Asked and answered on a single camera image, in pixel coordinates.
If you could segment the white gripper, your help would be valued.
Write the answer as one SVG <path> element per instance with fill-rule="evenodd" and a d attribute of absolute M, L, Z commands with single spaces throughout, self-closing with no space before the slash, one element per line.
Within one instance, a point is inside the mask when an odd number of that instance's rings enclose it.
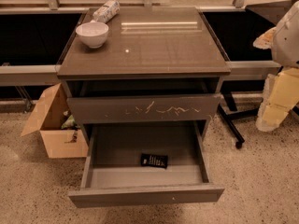
<path fill-rule="evenodd" d="M 299 103 L 299 1 L 278 22 L 253 42 L 257 49 L 270 49 L 272 58 L 283 68 L 268 75 L 263 87 L 256 127 L 262 132 L 274 131 Z"/>

